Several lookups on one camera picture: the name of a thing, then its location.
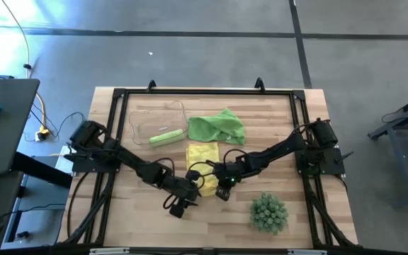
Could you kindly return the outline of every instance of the green foam stick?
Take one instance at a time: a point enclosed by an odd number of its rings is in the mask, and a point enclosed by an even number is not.
[[[164,133],[163,135],[157,135],[156,137],[149,138],[149,143],[152,147],[158,147],[162,145],[168,145],[173,142],[184,140],[185,135],[183,130],[174,130],[171,132]]]

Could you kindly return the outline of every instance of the white cable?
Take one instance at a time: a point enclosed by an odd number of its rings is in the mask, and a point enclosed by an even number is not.
[[[26,44],[26,64],[29,64],[29,44],[28,44],[28,39],[26,39],[26,35],[25,35],[25,31],[23,30],[23,28],[21,27],[20,23],[18,22],[17,18],[15,18],[15,15],[13,14],[13,12],[11,11],[11,9],[9,8],[9,6],[6,4],[6,2],[4,0],[1,0],[3,2],[3,4],[6,6],[7,11],[11,14],[12,18],[14,19],[14,21],[17,23],[18,28],[20,28],[21,33],[23,34],[23,38],[25,39],[25,44]],[[29,75],[29,70],[28,68],[25,68],[26,70],[26,78],[29,79],[30,75]],[[36,92],[35,96],[38,98],[39,102],[40,102],[40,106],[42,109],[42,125],[40,126],[40,130],[45,129],[45,106],[43,104],[43,100],[40,97],[39,93]]]
[[[14,19],[15,22],[17,22],[18,27],[20,28],[21,33],[23,34],[23,38],[25,39],[25,44],[26,44],[26,64],[29,64],[29,44],[28,44],[28,40],[26,39],[26,35],[25,35],[25,31],[23,30],[23,28],[21,27],[20,23],[18,22],[17,18],[15,18],[15,15],[12,13],[11,9],[9,8],[9,6],[6,4],[6,2],[4,0],[1,0],[3,2],[3,4],[6,6],[7,11],[9,13],[11,13],[12,18]],[[26,78],[29,79],[29,71],[28,68],[26,69]]]

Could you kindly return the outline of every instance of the table leg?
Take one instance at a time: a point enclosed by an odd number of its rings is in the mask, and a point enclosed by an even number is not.
[[[16,152],[12,161],[12,171],[22,171],[23,173],[42,179],[65,188],[70,188],[72,177],[56,168],[48,166],[20,152]]]

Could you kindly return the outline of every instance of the green spiky ball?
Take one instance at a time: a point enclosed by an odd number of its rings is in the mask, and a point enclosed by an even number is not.
[[[253,199],[250,210],[251,226],[261,232],[278,234],[288,223],[288,210],[274,195],[262,193]]]

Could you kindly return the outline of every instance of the black desk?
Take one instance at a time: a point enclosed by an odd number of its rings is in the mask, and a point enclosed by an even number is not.
[[[0,215],[13,210],[23,174],[70,187],[72,178],[16,151],[39,86],[37,79],[0,79]],[[9,222],[0,234],[0,246]]]

